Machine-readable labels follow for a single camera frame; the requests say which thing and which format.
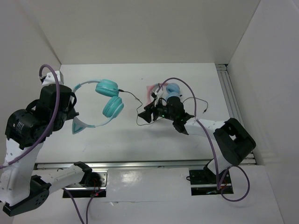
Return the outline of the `teal cat-ear headphones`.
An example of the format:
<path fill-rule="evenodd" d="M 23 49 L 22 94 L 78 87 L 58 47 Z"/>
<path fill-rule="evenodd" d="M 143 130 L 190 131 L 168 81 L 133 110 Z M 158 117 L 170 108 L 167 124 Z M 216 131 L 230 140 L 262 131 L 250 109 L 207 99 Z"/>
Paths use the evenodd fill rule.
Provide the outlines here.
<path fill-rule="evenodd" d="M 100 103 L 100 106 L 102 106 L 101 112 L 105 120 L 103 120 L 101 123 L 91 124 L 84 122 L 79 118 L 79 116 L 76 116 L 72 120 L 71 129 L 73 134 L 78 134 L 85 129 L 107 125 L 109 122 L 115 119 L 124 108 L 124 103 L 119 96 L 121 90 L 119 89 L 118 84 L 108 79 L 92 79 L 84 81 L 77 84 L 72 89 L 72 92 L 76 93 L 82 86 L 88 84 L 95 84 L 95 92 L 101 96 L 101 99 L 104 100 L 103 103 Z"/>

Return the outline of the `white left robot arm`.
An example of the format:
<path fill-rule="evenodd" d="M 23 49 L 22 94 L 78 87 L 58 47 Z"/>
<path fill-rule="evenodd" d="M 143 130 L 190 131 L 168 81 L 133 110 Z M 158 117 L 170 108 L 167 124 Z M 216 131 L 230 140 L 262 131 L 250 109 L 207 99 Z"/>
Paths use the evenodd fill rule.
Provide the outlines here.
<path fill-rule="evenodd" d="M 59 96 L 56 99 L 54 84 L 45 86 L 39 99 L 26 109 L 12 113 L 7 121 L 7 152 L 0 178 L 0 200 L 4 203 L 3 211 L 10 217 L 37 209 L 50 194 L 69 185 L 101 185 L 100 175 L 80 161 L 56 172 L 33 174 L 46 138 L 60 130 L 65 121 L 78 115 L 74 110 L 77 99 L 72 90 L 61 85 Z"/>

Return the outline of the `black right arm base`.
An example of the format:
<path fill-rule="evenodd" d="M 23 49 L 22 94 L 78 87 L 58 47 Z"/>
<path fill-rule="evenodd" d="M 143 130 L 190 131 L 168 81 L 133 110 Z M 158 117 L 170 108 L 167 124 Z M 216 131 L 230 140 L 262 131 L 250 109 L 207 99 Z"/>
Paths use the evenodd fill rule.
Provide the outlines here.
<path fill-rule="evenodd" d="M 190 182 L 192 196 L 219 195 L 221 193 L 220 190 L 217 190 L 216 179 L 207 178 L 203 169 L 189 170 L 186 180 Z M 221 184 L 221 189 L 224 189 L 223 194 L 233 194 L 234 192 L 229 172 Z"/>

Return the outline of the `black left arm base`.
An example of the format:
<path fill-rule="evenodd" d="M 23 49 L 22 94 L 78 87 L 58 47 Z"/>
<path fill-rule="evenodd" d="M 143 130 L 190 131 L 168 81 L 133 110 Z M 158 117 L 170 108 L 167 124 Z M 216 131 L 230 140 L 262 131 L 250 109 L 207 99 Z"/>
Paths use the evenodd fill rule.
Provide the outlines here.
<path fill-rule="evenodd" d="M 88 179 L 88 183 L 81 185 L 74 183 L 65 187 L 67 191 L 74 198 L 90 198 L 95 195 L 96 198 L 104 198 L 107 194 L 107 178 L 108 172 L 100 170 L 93 172 L 92 176 Z"/>

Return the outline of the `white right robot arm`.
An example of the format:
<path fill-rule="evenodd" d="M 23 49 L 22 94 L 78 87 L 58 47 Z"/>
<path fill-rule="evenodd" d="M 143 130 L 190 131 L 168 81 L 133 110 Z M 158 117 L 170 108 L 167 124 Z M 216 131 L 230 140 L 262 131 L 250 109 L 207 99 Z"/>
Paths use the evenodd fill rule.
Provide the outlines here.
<path fill-rule="evenodd" d="M 217 155 L 212 146 L 214 158 L 204 167 L 204 178 L 209 183 L 216 182 L 220 185 L 225 177 L 224 171 L 238 166 L 256 148 L 255 140 L 237 119 L 197 119 L 185 111 L 179 97 L 169 97 L 165 105 L 162 100 L 155 99 L 145 106 L 138 117 L 147 123 L 158 118 L 168 119 L 179 133 L 207 137 L 210 143 L 215 140 L 221 153 Z"/>

